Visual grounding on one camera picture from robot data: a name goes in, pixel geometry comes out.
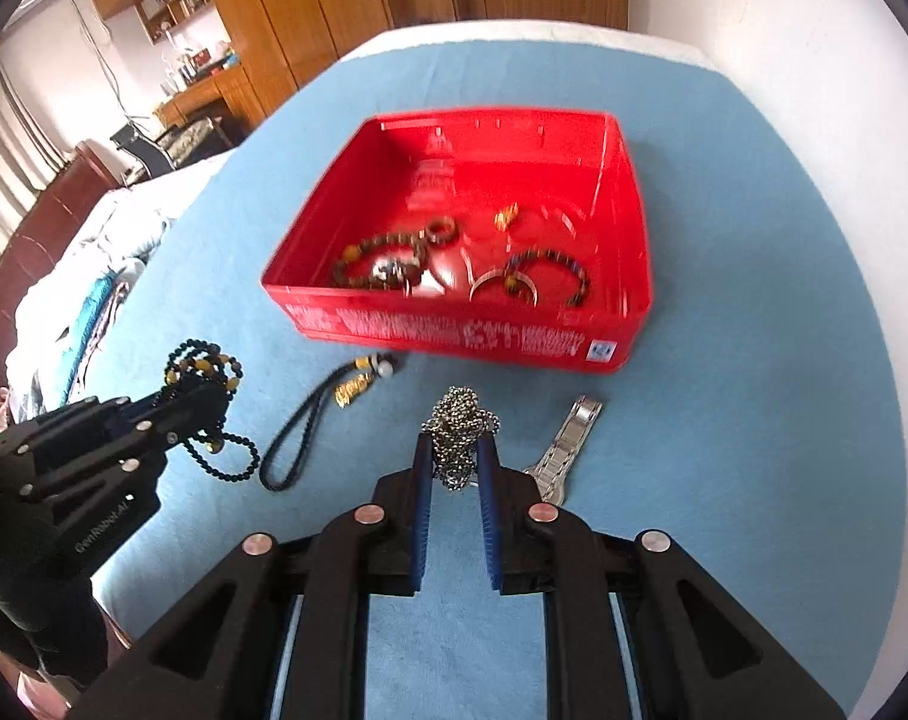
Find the red box on desk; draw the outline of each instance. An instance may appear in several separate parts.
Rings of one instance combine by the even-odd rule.
[[[518,217],[500,232],[494,216],[512,203]],[[454,218],[460,235],[430,248],[410,293],[331,286],[348,245],[441,217]],[[580,307],[566,305],[577,277],[542,260],[523,269],[537,306],[498,279],[468,299],[479,276],[534,247],[584,266],[590,292]],[[653,299],[643,206],[616,119],[532,108],[369,119],[304,203],[261,283],[308,338],[599,373],[628,359]]]

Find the blue cloth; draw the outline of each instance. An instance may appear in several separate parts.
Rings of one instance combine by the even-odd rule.
[[[67,333],[67,348],[62,352],[54,381],[51,383],[54,398],[46,404],[47,410],[59,409],[67,404],[74,377],[78,375],[78,366],[81,365],[81,358],[85,355],[88,341],[91,340],[91,333],[94,332],[98,317],[101,316],[101,309],[104,308],[107,298],[110,298],[110,294],[115,288],[115,275],[113,272],[109,272],[95,281],[85,301],[81,304],[81,311],[78,312],[77,319],[74,320],[74,324]]]
[[[502,461],[540,457],[580,394],[606,408],[569,478],[596,530],[671,533],[850,709],[897,590],[905,464],[891,366],[860,271],[820,194],[719,74],[535,42],[417,47],[334,66],[211,180],[155,255],[89,389],[139,397],[207,338],[245,378],[227,427],[265,448],[353,347],[307,341],[259,287],[327,165],[374,113],[477,104],[619,117],[643,191],[657,297],[633,359],[600,377],[414,355],[330,410],[294,490],[226,485],[181,450],[163,507],[98,577],[136,637],[247,533],[316,533],[401,469],[450,385],[504,423]],[[278,458],[292,461],[297,440]],[[246,456],[216,458],[231,470]],[[542,607],[486,588],[476,490],[436,485],[414,600],[375,598],[369,718],[542,718]]]

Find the curtain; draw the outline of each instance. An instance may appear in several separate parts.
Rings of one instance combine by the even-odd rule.
[[[24,215],[67,163],[17,95],[0,63],[0,256]]]

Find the white square sticker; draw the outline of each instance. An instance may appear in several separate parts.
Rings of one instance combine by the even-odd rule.
[[[617,341],[590,341],[587,362],[610,362],[616,348]]]

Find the silver bead chain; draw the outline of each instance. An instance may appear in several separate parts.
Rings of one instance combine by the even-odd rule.
[[[501,422],[480,407],[473,389],[453,386],[420,429],[434,442],[434,478],[448,490],[463,490],[477,467],[477,440],[484,432],[496,434]]]

